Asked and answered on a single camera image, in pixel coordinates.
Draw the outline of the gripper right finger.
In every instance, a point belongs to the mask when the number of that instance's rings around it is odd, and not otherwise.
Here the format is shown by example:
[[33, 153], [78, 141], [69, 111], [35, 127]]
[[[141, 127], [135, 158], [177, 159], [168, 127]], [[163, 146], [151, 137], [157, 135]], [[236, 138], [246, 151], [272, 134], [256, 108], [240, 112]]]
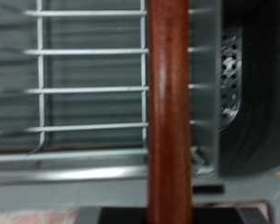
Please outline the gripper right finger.
[[193, 224], [270, 224], [256, 208], [197, 207]]

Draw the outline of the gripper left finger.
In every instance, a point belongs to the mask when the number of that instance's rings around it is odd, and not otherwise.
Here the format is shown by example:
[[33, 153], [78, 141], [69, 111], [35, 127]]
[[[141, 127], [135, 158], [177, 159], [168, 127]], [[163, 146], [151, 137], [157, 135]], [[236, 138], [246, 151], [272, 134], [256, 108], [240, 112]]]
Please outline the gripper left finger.
[[147, 210], [138, 207], [82, 207], [78, 209], [76, 224], [147, 224]]

